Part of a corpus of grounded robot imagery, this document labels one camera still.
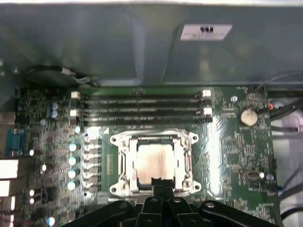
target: label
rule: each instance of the label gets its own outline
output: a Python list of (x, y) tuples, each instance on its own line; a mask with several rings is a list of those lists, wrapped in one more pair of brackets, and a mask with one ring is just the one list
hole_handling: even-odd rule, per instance
[(222, 41), (232, 25), (184, 25), (181, 41)]

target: screw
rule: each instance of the screw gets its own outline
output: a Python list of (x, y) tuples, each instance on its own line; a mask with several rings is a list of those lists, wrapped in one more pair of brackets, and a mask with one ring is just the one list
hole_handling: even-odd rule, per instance
[(191, 186), (191, 183), (189, 181), (184, 181), (183, 186), (189, 188)]
[(238, 97), (237, 96), (232, 96), (231, 98), (232, 102), (235, 103), (238, 101)]
[(179, 202), (181, 202), (181, 199), (176, 197), (176, 198), (173, 199), (173, 201), (176, 202), (176, 203), (179, 203)]
[(157, 200), (157, 198), (152, 198), (151, 199), (151, 202), (157, 202), (158, 200)]
[(205, 204), (205, 206), (207, 206), (208, 208), (214, 208), (214, 204), (211, 203), (211, 202), (207, 202), (207, 203)]
[(128, 142), (127, 141), (123, 141), (122, 142), (122, 147), (128, 147)]

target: cable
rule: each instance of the cable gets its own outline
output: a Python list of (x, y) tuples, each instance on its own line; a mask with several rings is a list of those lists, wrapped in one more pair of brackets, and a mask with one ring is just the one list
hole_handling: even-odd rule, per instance
[(294, 111), (303, 107), (303, 99), (298, 99), (286, 106), (283, 106), (277, 110), (272, 110), (269, 114), (270, 120), (275, 121), (277, 119), (283, 118)]
[(271, 82), (274, 82), (278, 79), (281, 79), (281, 78), (284, 78), (284, 77), (289, 77), (289, 76), (296, 76), (296, 75), (301, 75), (303, 74), (303, 71), (292, 71), (292, 72), (288, 72), (288, 73), (284, 73), (284, 74), (280, 74), (278, 76), (275, 76), (271, 79), (268, 79), (268, 80), (265, 80), (264, 82), (262, 82), (261, 84), (259, 84), (256, 89), (255, 89), (255, 93), (256, 93), (256, 96), (259, 97), (261, 99), (261, 101), (264, 103), (264, 104), (267, 104), (267, 101), (265, 98), (262, 97), (262, 95), (259, 93), (260, 89), (262, 87), (264, 87), (266, 84), (269, 84)]
[(280, 132), (298, 132), (298, 128), (296, 127), (277, 127), (271, 126), (272, 131), (280, 131)]
[(301, 172), (303, 171), (303, 165), (299, 165), (294, 172), (290, 175), (290, 177), (285, 181), (282, 186), (284, 189), (290, 184), (290, 182)]
[(294, 213), (297, 213), (297, 212), (303, 212), (303, 207), (295, 207), (295, 208), (289, 209), (281, 214), (281, 218), (282, 218), (282, 220), (284, 220), (288, 216), (290, 216)]
[(28, 76), (33, 74), (33, 73), (38, 73), (41, 71), (54, 71), (54, 72), (59, 72), (61, 74), (65, 74), (68, 76), (72, 76), (72, 78), (78, 83), (78, 84), (88, 84), (91, 87), (98, 87), (98, 85), (94, 82), (91, 81), (91, 78), (88, 76), (85, 76), (81, 73), (77, 73), (76, 71), (73, 71), (71, 69), (62, 67), (62, 66), (48, 66), (48, 65), (34, 65), (22, 73), (22, 76), (25, 80), (34, 83), (31, 80), (28, 80)]
[(279, 199), (279, 201), (282, 201), (282, 200), (284, 200), (284, 199), (286, 199), (286, 198), (288, 198), (288, 197), (290, 197), (292, 195), (295, 195), (295, 194), (297, 194), (299, 192), (302, 192), (302, 191), (303, 191), (303, 183), (300, 183), (300, 184), (298, 184), (298, 185), (296, 185), (296, 186), (294, 186), (294, 187), (286, 190), (281, 195), (279, 195), (278, 199)]

